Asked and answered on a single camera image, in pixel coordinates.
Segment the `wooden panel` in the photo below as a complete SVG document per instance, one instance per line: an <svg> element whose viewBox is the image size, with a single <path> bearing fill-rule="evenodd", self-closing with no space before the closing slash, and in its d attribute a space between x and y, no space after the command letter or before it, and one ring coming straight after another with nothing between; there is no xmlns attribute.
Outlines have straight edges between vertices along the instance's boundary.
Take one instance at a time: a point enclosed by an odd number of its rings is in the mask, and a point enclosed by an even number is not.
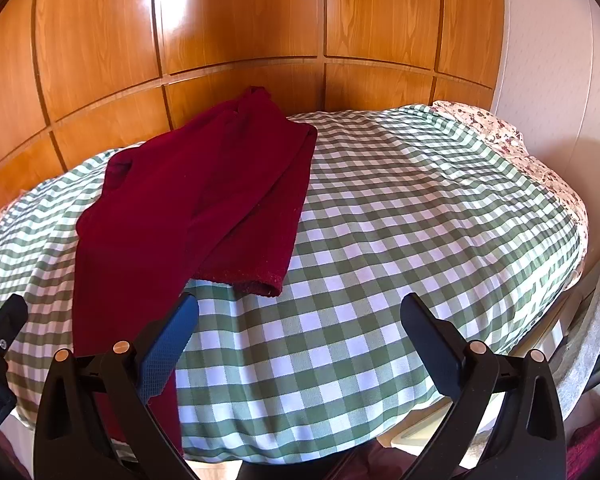
<svg viewBox="0 0 600 480"><path fill-rule="evenodd" d="M427 103L432 76L377 66L328 64L325 109L383 110Z"/></svg>
<svg viewBox="0 0 600 480"><path fill-rule="evenodd" d="M494 88L503 26L504 0L445 0L440 72Z"/></svg>
<svg viewBox="0 0 600 480"><path fill-rule="evenodd" d="M10 0L0 13L0 160L45 127L31 51L33 0Z"/></svg>
<svg viewBox="0 0 600 480"><path fill-rule="evenodd" d="M433 100L455 101L489 110L493 101L493 90L474 83L451 81L439 77Z"/></svg>
<svg viewBox="0 0 600 480"><path fill-rule="evenodd" d="M68 168L109 148L129 146L169 130L161 88L145 90L76 114L54 133Z"/></svg>
<svg viewBox="0 0 600 480"><path fill-rule="evenodd" d="M318 0L156 0L156 6L170 73L318 54Z"/></svg>
<svg viewBox="0 0 600 480"><path fill-rule="evenodd" d="M327 54L433 68L440 0L328 0Z"/></svg>
<svg viewBox="0 0 600 480"><path fill-rule="evenodd" d="M38 0L36 44L53 120L158 77L151 0Z"/></svg>
<svg viewBox="0 0 600 480"><path fill-rule="evenodd" d="M315 64L274 64L235 68L167 86L173 126L207 108L238 97L249 86L264 86L287 114L320 108L320 70Z"/></svg>
<svg viewBox="0 0 600 480"><path fill-rule="evenodd" d="M48 134L39 134L0 163L0 208L21 191L62 173Z"/></svg>

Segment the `red fabric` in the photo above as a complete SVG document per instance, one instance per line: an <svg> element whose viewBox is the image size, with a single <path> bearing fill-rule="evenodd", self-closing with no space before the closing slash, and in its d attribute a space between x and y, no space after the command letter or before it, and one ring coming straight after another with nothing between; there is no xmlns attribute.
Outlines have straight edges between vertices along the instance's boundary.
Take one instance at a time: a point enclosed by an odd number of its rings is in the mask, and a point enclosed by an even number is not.
<svg viewBox="0 0 600 480"><path fill-rule="evenodd" d="M372 439L350 449L324 480L400 480L416 459L415 455L395 447L383 447ZM465 471L458 466L454 475Z"/></svg>
<svg viewBox="0 0 600 480"><path fill-rule="evenodd" d="M316 136L251 88L114 155L101 197L77 223L75 354L132 340L192 277L279 295ZM182 449L173 374L150 407ZM109 406L100 409L110 436L124 440Z"/></svg>
<svg viewBox="0 0 600 480"><path fill-rule="evenodd" d="M578 428L567 447L567 480L575 480L600 452L600 418Z"/></svg>
<svg viewBox="0 0 600 480"><path fill-rule="evenodd" d="M22 462L17 457L16 452L13 450L13 446L9 439L5 436L3 432L0 431L0 447L9 457L13 466L18 470L18 472L22 475L22 480L31 480L31 476L29 475L29 471L27 468L22 465Z"/></svg>

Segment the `green gingham bedspread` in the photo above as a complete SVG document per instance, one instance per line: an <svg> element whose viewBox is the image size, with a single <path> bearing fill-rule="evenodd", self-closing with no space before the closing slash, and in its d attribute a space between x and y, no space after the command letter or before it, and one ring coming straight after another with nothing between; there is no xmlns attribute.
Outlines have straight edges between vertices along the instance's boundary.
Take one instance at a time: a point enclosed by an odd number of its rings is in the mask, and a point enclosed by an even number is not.
<svg viewBox="0 0 600 480"><path fill-rule="evenodd" d="M405 294L503 352L578 263L565 209L464 124L423 105L294 119L319 135L282 294L187 284L200 322L176 384L191 460L298 462L369 440L439 397L400 325ZM8 378L31 424L52 356L72 346L75 223L115 151L0 220L0 306L14 292L30 306Z"/></svg>

